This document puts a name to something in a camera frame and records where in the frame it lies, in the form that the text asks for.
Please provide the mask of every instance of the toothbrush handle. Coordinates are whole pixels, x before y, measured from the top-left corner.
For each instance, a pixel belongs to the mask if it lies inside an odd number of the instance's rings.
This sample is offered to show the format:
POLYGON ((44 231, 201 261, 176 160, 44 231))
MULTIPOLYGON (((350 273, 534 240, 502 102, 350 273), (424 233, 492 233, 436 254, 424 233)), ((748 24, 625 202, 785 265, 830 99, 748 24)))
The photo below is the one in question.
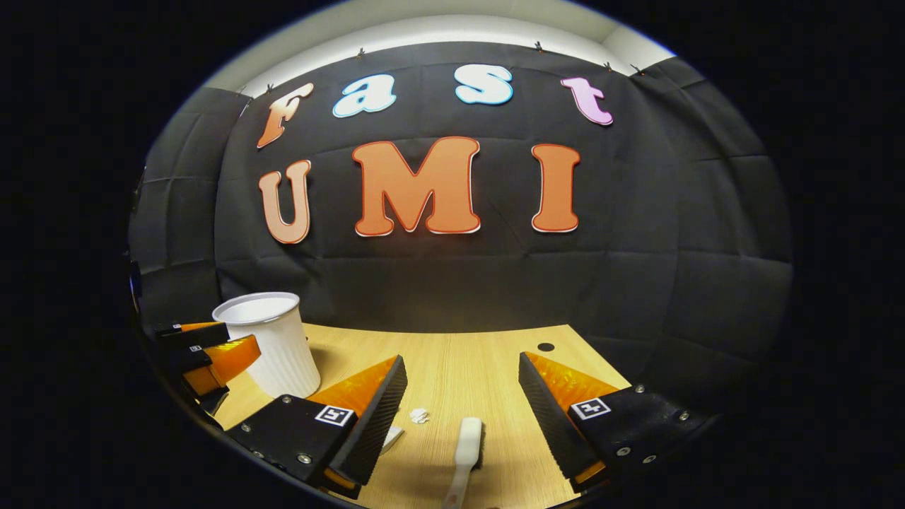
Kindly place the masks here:
POLYGON ((450 491, 443 498, 443 509, 459 509, 465 498, 465 488, 468 486, 468 475, 472 470, 468 466, 457 466, 455 475, 452 476, 450 491))

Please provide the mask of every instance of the pink letter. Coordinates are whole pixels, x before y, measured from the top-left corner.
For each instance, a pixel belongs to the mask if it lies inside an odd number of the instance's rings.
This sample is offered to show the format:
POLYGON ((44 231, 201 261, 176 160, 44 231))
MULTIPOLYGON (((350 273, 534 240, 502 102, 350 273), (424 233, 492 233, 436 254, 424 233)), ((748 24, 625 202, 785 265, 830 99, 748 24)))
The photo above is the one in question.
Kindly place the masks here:
POLYGON ((560 83, 564 87, 572 89, 572 96, 575 97, 575 105, 581 111, 585 118, 591 120, 595 124, 608 126, 613 123, 613 115, 607 111, 600 111, 597 107, 597 99, 604 98, 604 93, 591 86, 584 78, 566 78, 560 83))

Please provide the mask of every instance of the orange letter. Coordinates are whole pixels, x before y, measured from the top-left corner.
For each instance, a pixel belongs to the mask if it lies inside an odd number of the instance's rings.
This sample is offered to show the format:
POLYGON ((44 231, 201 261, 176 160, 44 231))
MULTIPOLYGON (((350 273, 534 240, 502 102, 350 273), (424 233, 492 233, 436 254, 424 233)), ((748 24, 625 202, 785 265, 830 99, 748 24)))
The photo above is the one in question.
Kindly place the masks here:
POLYGON ((417 175, 389 141, 367 143, 352 152, 361 164, 361 236, 389 235, 393 221, 386 217, 384 196, 406 232, 414 232, 424 206, 433 195, 433 214, 424 224, 435 234, 469 234, 481 219, 472 211, 472 158, 481 146, 471 138, 438 139, 417 175))
POLYGON ((578 228, 578 216, 572 212, 572 169, 581 156, 549 143, 535 145, 531 155, 540 161, 540 210, 531 225, 539 232, 560 234, 578 228))
POLYGON ((287 122, 295 115, 295 110, 299 108, 301 98, 308 97, 314 90, 314 83, 308 83, 300 89, 291 91, 290 93, 280 97, 271 104, 271 116, 267 118, 267 125, 264 126, 264 134, 258 140, 258 149, 274 141, 282 136, 284 128, 282 122, 287 122))
POLYGON ((295 206, 295 220, 287 225, 280 214, 280 172, 272 171, 261 177, 258 188, 264 198, 264 219, 273 238, 284 244, 298 244, 308 235, 308 181, 305 176, 311 169, 311 162, 302 160, 286 168, 286 177, 292 183, 292 204, 295 206))

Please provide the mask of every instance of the letter m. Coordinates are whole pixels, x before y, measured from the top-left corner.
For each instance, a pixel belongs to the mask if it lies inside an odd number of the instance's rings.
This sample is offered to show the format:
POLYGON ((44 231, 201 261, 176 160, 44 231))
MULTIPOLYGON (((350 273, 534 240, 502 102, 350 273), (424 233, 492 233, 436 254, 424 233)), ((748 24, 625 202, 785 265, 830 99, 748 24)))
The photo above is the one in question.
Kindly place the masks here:
POLYGON ((472 158, 479 149, 471 138, 440 138, 415 174, 389 141, 358 147, 352 158, 361 164, 362 212, 355 231, 362 236, 389 235, 394 226, 386 216, 389 202, 405 231, 414 232, 431 196, 433 214, 424 222, 428 231, 478 231, 481 219, 472 211, 472 158))

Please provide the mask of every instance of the blue letter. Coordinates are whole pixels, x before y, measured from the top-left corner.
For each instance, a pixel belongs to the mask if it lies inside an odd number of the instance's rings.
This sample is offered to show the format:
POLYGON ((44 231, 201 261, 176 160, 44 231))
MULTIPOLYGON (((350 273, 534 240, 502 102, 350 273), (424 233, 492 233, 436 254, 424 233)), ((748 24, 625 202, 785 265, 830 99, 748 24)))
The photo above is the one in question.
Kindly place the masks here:
POLYGON ((455 70, 455 80, 464 86, 456 87, 455 94, 466 104, 502 104, 512 99, 512 73, 499 65, 470 63, 455 70))
POLYGON ((342 91, 346 97, 333 107, 333 115, 342 119, 361 111, 373 113, 389 108, 395 102, 393 81, 389 74, 377 74, 352 83, 342 91))

